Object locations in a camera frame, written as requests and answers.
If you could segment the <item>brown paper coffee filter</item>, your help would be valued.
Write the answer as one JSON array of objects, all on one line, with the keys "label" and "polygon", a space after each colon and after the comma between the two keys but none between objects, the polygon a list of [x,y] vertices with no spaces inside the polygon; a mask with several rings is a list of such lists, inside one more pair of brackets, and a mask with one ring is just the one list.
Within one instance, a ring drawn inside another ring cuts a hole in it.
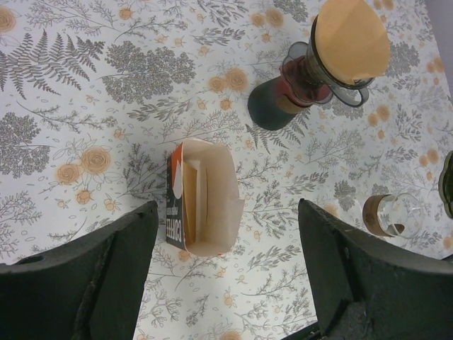
[{"label": "brown paper coffee filter", "polygon": [[323,65],[344,84],[381,77],[389,66],[386,28],[366,1],[327,1],[317,16],[315,43]]}]

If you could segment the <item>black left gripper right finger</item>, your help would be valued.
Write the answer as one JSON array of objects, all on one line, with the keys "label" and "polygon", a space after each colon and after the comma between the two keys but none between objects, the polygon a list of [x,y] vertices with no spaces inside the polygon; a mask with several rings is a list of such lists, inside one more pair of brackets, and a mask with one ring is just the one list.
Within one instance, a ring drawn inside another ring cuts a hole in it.
[{"label": "black left gripper right finger", "polygon": [[452,263],[382,241],[310,200],[300,200],[298,221],[320,338],[452,338]]}]

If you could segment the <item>orange coffee filter box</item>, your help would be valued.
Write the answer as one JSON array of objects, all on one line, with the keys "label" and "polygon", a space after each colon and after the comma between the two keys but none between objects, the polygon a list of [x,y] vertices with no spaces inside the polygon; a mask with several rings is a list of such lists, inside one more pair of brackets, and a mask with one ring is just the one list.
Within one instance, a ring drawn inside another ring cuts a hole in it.
[{"label": "orange coffee filter box", "polygon": [[196,256],[229,252],[245,204],[229,148],[183,140],[168,157],[166,184],[166,241]]}]

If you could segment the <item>green glass dripper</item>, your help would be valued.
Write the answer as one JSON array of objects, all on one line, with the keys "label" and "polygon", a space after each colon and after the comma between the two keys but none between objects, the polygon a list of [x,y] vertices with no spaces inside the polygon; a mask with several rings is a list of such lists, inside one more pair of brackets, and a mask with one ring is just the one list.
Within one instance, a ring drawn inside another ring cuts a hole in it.
[{"label": "green glass dripper", "polygon": [[452,219],[452,201],[453,201],[453,151],[450,151],[445,157],[445,162],[440,173],[438,181],[438,190],[440,198],[444,205],[447,216]]}]

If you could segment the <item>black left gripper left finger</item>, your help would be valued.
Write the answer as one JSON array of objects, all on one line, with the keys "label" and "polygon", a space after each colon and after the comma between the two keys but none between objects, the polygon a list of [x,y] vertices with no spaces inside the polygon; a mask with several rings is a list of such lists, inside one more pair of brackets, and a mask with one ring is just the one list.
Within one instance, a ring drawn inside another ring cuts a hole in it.
[{"label": "black left gripper left finger", "polygon": [[132,339],[159,228],[149,201],[78,239],[1,265],[2,339]]}]

